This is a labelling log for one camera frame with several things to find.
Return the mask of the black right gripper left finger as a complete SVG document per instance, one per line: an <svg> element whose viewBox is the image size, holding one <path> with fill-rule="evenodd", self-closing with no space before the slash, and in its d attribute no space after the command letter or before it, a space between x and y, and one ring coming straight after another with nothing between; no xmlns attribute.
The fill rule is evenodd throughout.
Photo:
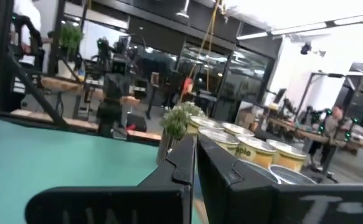
<svg viewBox="0 0 363 224"><path fill-rule="evenodd" d="M55 187L25 208L32 224L187 224L192 219L196 137L185 135L135 187Z"/></svg>

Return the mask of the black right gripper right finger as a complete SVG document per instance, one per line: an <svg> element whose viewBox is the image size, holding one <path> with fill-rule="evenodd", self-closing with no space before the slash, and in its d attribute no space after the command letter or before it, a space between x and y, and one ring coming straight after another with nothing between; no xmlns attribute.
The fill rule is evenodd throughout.
<svg viewBox="0 0 363 224"><path fill-rule="evenodd" d="M363 184L277 184L201 134L197 168L210 223L363 224Z"/></svg>

